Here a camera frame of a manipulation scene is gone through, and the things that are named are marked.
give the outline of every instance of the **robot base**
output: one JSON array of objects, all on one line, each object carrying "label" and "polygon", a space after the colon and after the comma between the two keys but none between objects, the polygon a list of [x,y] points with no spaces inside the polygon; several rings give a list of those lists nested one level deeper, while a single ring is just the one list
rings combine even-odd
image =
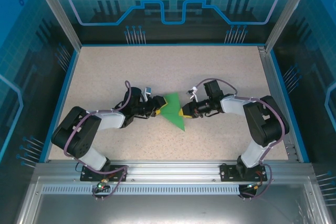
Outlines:
[{"label": "robot base", "polygon": [[222,182],[259,182],[260,177],[257,172],[261,172],[263,182],[267,181],[266,169],[260,165],[249,168],[244,178],[241,178],[236,165],[223,164],[219,167],[219,172]]},{"label": "robot base", "polygon": [[[123,165],[110,165],[109,170],[115,170],[118,168],[123,167]],[[120,177],[122,176],[123,170],[115,173],[113,176],[109,178],[109,182],[118,182]],[[82,172],[80,175],[80,181],[85,181],[85,182],[99,182],[102,181],[104,178],[106,178],[109,175],[102,175],[102,174],[97,174],[94,173],[93,171],[87,169],[85,166],[82,168]],[[126,176],[127,174],[123,177],[122,182],[126,181]]]}]

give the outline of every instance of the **green cloth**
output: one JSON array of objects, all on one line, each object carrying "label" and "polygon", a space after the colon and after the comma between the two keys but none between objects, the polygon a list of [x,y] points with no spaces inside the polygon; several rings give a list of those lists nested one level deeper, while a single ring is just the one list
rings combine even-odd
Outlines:
[{"label": "green cloth", "polygon": [[181,109],[178,93],[167,94],[164,98],[167,105],[160,109],[161,115],[184,131],[183,118],[178,115]]}]

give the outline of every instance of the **beige speckled tabletop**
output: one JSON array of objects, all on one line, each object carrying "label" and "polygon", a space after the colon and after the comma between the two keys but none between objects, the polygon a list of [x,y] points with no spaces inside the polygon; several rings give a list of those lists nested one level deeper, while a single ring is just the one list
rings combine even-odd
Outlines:
[{"label": "beige speckled tabletop", "polygon": [[[69,88],[61,120],[73,106],[86,110],[110,109],[123,100],[124,81],[153,95],[178,92],[181,105],[186,91],[199,81],[216,77],[234,85],[239,94],[269,94],[257,47],[149,46],[83,47]],[[224,93],[230,87],[220,83]],[[199,99],[206,98],[198,91]],[[185,132],[162,116],[134,119],[124,129],[96,134],[93,146],[109,159],[127,160],[234,160],[251,141],[246,119],[234,114],[185,119]],[[67,159],[53,146],[49,159]],[[278,144],[266,159],[287,159]]]}]

